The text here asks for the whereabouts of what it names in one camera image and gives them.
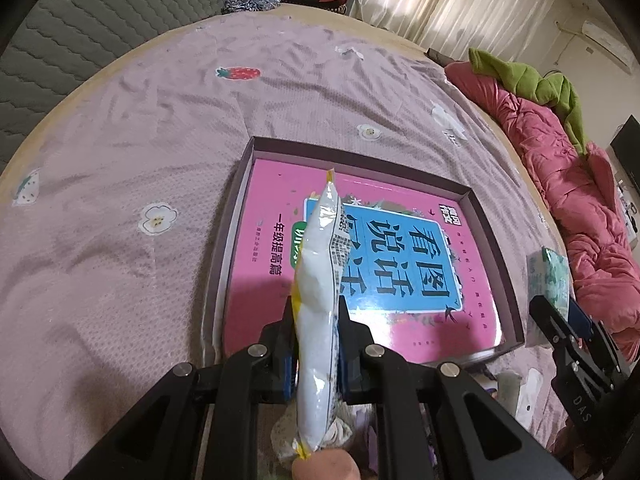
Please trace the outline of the green floral tissue pack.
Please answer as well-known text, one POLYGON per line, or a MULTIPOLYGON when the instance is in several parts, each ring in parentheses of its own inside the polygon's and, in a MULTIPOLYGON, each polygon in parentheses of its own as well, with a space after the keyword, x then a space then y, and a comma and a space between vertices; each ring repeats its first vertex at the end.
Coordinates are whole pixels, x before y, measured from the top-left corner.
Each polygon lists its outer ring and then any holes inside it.
POLYGON ((527 257, 528 301, 545 296, 568 321, 570 312, 570 266, 565 256, 543 247, 527 257))

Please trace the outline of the white floral scrunchie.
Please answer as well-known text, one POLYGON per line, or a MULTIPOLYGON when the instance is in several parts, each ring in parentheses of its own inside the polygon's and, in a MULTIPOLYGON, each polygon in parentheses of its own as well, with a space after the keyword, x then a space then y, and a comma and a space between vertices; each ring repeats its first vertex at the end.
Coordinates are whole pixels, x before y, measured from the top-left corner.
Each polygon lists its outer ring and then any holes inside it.
POLYGON ((329 448, 348 448, 355 434, 354 414, 345 402, 338 401, 327 415, 324 411, 304 414, 292 401, 271 429, 270 441, 278 461, 289 467, 296 458, 308 458, 329 448))

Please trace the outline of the yellow white wipes pack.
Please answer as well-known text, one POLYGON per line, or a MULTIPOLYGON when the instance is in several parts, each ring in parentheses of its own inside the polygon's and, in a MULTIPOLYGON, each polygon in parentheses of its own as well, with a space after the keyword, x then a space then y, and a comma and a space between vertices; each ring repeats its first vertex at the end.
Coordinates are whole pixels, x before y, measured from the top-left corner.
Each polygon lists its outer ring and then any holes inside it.
POLYGON ((337 399, 338 298, 352 241, 335 185, 326 186, 306 221, 292 286, 298 341, 297 407, 304 414, 331 414, 337 399))

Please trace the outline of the peach makeup sponge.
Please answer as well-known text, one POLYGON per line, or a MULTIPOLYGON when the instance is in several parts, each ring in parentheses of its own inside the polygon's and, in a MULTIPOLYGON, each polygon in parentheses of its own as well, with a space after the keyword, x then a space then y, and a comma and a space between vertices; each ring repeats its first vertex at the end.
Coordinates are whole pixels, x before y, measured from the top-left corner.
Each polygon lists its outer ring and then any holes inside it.
POLYGON ((292 465, 294 480, 360 480, 357 464, 339 448, 322 450, 308 458, 296 458, 292 465))

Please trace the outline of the pink and blue book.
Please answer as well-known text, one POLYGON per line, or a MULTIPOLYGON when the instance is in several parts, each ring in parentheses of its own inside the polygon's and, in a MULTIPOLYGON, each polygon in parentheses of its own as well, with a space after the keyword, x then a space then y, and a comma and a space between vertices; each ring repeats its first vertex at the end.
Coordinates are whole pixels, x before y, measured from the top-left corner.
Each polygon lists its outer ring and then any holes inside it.
MULTIPOLYGON (((503 330, 460 200, 348 174, 335 185, 352 247, 341 281, 352 320, 411 362, 497 347, 503 330)), ((299 244, 326 173, 257 159, 231 268, 222 348, 232 354, 280 320, 299 244)))

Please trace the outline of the dark shallow cardboard box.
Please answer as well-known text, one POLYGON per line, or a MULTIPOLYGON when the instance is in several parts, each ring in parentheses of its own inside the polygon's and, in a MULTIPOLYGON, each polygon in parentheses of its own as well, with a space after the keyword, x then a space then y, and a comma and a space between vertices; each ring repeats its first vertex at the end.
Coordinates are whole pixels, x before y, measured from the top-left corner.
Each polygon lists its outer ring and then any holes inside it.
POLYGON ((434 174, 322 146, 250 139, 210 264, 206 363, 282 315, 306 225, 327 180, 346 212, 340 285, 350 317, 415 363, 495 359, 524 342, 514 289, 475 193, 434 174))

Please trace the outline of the pink crumpled comforter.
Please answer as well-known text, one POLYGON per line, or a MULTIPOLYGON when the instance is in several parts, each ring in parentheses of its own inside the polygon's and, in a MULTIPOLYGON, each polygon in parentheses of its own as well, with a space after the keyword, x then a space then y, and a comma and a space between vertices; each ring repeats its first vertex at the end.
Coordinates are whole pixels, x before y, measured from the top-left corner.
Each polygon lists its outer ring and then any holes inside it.
POLYGON ((627 240, 608 155, 589 142, 578 154, 548 106, 454 62, 445 74, 501 126, 561 233, 578 304, 604 324, 620 353, 639 356, 639 265, 627 240))

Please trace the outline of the black television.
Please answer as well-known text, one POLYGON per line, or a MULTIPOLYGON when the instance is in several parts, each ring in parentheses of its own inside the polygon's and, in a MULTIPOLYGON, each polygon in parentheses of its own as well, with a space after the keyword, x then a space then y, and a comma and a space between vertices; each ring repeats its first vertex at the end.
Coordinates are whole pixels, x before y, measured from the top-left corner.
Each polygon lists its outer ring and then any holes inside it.
POLYGON ((630 115, 611 141, 611 148, 637 193, 640 193, 640 124, 630 115))

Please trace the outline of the purple patterned bed quilt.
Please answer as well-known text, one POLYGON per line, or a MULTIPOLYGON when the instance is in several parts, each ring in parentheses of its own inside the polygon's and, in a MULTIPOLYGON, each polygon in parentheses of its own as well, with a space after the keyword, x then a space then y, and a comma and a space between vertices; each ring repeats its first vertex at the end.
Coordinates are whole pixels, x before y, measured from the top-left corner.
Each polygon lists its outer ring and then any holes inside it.
POLYGON ((1 428, 64 477, 174 364, 201 363, 208 269, 255 136, 472 188, 525 309, 558 230, 503 133, 423 51, 284 6, 168 32, 43 119, 1 178, 1 428))

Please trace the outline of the green blanket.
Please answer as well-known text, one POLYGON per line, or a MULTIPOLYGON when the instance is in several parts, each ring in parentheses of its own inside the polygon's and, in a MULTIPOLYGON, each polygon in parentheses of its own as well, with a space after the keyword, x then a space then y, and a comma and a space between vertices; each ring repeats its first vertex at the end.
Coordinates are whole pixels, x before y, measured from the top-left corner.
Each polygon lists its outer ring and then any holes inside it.
POLYGON ((519 98, 551 108, 576 152, 579 155, 587 153, 589 140, 582 120, 582 102, 567 76, 562 73, 541 76, 533 66, 506 62, 475 48, 469 48, 468 57, 477 75, 495 78, 519 98))

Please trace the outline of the white air conditioner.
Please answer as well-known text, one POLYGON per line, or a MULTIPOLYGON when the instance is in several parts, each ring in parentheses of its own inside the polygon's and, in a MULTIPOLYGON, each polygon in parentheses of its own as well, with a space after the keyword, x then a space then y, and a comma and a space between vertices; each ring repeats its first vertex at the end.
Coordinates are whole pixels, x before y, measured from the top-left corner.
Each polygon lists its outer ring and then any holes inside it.
POLYGON ((631 50, 606 30, 590 21, 582 23, 582 34, 597 44, 606 53, 616 59, 616 62, 631 73, 634 69, 634 54, 631 50))

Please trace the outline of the white sheer curtain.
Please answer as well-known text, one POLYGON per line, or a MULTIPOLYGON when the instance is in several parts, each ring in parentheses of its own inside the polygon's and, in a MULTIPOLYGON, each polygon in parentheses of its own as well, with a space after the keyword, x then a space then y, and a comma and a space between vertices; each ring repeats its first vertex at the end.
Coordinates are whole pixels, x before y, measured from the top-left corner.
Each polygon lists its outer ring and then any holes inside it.
POLYGON ((469 48, 517 60, 554 0, 356 0, 352 16, 372 26, 465 58, 469 48))

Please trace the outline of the blue patterned cloth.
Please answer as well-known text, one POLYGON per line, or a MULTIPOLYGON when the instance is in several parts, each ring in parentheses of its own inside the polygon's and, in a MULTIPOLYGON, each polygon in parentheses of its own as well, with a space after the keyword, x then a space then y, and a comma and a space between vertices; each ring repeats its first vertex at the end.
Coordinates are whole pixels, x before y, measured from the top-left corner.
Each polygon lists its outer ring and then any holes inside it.
POLYGON ((224 0, 222 14, 239 12, 266 12, 277 9, 281 0, 224 0))

